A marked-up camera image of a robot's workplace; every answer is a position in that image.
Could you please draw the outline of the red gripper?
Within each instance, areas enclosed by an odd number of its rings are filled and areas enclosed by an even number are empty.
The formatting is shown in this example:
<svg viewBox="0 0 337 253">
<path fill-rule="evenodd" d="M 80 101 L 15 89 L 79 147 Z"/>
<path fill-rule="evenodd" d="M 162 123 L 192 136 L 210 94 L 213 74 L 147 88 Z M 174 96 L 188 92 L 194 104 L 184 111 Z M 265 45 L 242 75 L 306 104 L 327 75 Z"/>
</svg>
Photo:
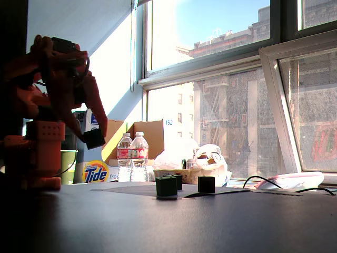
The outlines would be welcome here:
<svg viewBox="0 0 337 253">
<path fill-rule="evenodd" d="M 72 53 L 59 53 L 53 51 L 51 58 L 51 82 L 49 97 L 51 104 L 56 108 L 58 118 L 81 140 L 80 125 L 69 108 L 79 108 L 81 103 L 76 103 L 74 98 L 74 74 L 70 69 L 74 68 L 83 72 L 87 60 L 87 51 L 75 51 Z M 107 116 L 102 105 L 98 86 L 91 71 L 84 78 L 84 91 L 86 95 L 85 104 L 94 114 L 103 137 L 107 133 Z"/>
</svg>

